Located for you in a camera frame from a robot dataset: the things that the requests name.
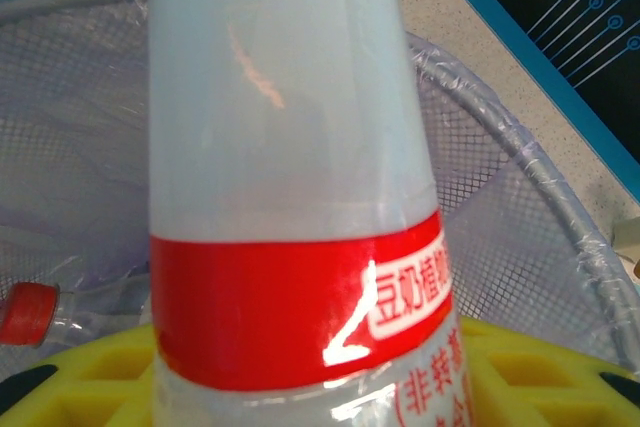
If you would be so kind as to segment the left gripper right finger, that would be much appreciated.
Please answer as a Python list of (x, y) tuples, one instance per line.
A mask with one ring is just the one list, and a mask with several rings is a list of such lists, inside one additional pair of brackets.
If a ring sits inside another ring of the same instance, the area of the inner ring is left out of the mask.
[(534, 337), (463, 317), (477, 426), (637, 426), (639, 403), (614, 389), (625, 369)]

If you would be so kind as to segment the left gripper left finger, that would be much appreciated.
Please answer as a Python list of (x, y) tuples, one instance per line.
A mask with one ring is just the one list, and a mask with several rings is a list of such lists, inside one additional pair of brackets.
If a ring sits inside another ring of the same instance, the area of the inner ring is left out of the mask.
[(152, 327), (55, 354), (1, 382), (6, 427), (150, 426)]

